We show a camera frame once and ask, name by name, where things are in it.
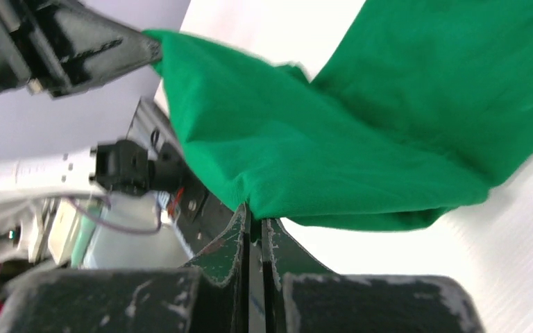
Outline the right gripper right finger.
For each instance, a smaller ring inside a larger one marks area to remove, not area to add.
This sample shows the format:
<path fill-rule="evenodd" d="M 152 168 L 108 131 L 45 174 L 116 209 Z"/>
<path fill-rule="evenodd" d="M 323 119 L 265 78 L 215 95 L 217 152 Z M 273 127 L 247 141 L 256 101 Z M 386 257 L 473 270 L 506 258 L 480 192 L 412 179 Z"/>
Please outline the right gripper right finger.
<path fill-rule="evenodd" d="M 279 219 L 262 221 L 262 262 L 267 332 L 286 332 L 282 278 L 291 274 L 332 271 L 293 238 Z"/>

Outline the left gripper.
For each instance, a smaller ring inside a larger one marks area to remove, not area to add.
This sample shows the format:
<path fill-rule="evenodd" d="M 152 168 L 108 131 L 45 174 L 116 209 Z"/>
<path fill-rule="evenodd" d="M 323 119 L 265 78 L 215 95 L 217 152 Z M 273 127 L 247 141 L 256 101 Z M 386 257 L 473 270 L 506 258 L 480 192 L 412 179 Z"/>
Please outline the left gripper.
<path fill-rule="evenodd" d="M 80 94 L 161 57 L 157 40 L 79 1 L 0 1 L 0 94 Z"/>

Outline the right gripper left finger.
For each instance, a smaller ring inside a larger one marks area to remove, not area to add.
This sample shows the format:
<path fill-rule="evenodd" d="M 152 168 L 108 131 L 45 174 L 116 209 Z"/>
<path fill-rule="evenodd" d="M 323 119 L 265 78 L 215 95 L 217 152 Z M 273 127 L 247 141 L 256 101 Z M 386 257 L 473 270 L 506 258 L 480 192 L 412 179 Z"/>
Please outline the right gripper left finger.
<path fill-rule="evenodd" d="M 194 278 L 188 332 L 248 331 L 250 224 L 242 204 L 226 229 L 185 266 Z"/>

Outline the green t shirt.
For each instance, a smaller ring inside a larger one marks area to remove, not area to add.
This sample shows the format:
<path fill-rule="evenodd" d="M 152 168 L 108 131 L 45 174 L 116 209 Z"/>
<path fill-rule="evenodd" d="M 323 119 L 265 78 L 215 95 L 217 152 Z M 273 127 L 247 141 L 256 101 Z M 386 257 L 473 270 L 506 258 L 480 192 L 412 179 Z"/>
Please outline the green t shirt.
<path fill-rule="evenodd" d="M 533 1 L 366 1 L 322 70 L 149 30 L 193 173 L 257 219 L 426 228 L 533 154 Z"/>

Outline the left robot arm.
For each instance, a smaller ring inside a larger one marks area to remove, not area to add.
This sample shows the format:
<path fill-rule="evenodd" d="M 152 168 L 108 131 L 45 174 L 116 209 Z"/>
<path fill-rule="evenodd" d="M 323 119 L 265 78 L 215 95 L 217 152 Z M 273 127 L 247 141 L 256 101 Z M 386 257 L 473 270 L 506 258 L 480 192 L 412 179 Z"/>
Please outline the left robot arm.
<path fill-rule="evenodd" d="M 78 1 L 0 1 L 0 94 L 27 88 L 53 98 L 114 81 L 162 56 L 157 40 Z M 166 145 L 151 160 L 120 139 L 70 153 L 0 161 L 0 204 L 29 198 L 175 191 L 187 167 Z"/>

